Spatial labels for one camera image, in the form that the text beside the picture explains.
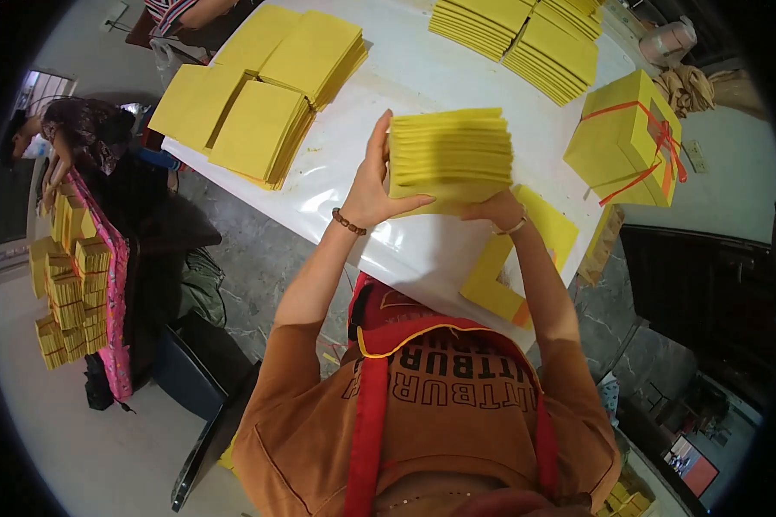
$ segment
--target orange ribbon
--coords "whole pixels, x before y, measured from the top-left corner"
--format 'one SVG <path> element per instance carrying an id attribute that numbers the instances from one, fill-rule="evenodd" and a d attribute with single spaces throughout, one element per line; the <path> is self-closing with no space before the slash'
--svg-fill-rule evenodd
<path id="1" fill-rule="evenodd" d="M 653 114 L 650 112 L 649 109 L 646 108 L 643 104 L 641 104 L 639 101 L 632 101 L 631 103 L 623 103 L 623 104 L 617 104 L 615 106 L 611 106 L 610 108 L 604 108 L 600 109 L 596 112 L 592 112 L 586 117 L 581 117 L 581 122 L 597 117 L 598 115 L 602 115 L 603 113 L 609 113 L 609 112 L 616 112 L 621 109 L 627 109 L 632 108 L 633 106 L 638 106 L 641 108 L 641 110 L 646 113 L 647 118 L 650 120 L 650 122 L 653 123 L 653 125 L 660 131 L 658 137 L 655 139 L 655 154 L 654 156 L 658 156 L 658 151 L 661 149 L 666 149 L 670 152 L 670 159 L 675 162 L 676 169 L 679 171 L 679 183 L 684 183 L 687 181 L 687 170 L 684 169 L 684 164 L 681 163 L 681 160 L 679 159 L 679 149 L 681 148 L 681 145 L 673 139 L 673 136 L 670 134 L 670 122 L 669 121 L 663 121 L 659 122 L 655 117 L 653 117 Z M 661 160 L 655 161 L 649 169 L 646 171 L 641 172 L 638 174 L 638 177 L 632 180 L 629 184 L 625 185 L 624 187 L 621 187 L 621 189 L 616 190 L 615 192 L 609 194 L 606 198 L 601 199 L 601 201 L 598 203 L 601 206 L 604 206 L 608 202 L 612 200 L 615 196 L 617 196 L 619 193 L 630 189 L 631 187 L 639 184 L 641 181 L 644 181 L 647 176 L 652 174 L 655 169 L 658 168 L 658 166 L 661 165 Z"/>

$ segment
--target white plastic sheet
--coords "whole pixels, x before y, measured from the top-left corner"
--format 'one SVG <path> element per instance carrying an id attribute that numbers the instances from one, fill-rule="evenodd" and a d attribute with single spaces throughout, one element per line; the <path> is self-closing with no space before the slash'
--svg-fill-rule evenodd
<path id="1" fill-rule="evenodd" d="M 266 192 L 166 138 L 163 148 L 200 174 L 318 243 L 350 190 L 374 123 L 385 109 L 396 114 L 502 107 L 515 149 L 513 175 L 563 212 L 580 230 L 561 277 L 572 280 L 601 215 L 597 196 L 563 161 L 578 125 L 583 97 L 559 108 L 537 88 L 454 41 L 427 31 L 433 2 L 269 0 L 304 12 L 318 8 L 362 26 L 369 57 L 313 123 L 279 192 Z M 592 89 L 631 73 L 635 66 L 601 36 Z M 348 262 L 446 315 L 472 318 L 527 349 L 527 332 L 459 295 L 490 235 L 487 222 L 440 215 L 387 221 L 359 240 Z"/>

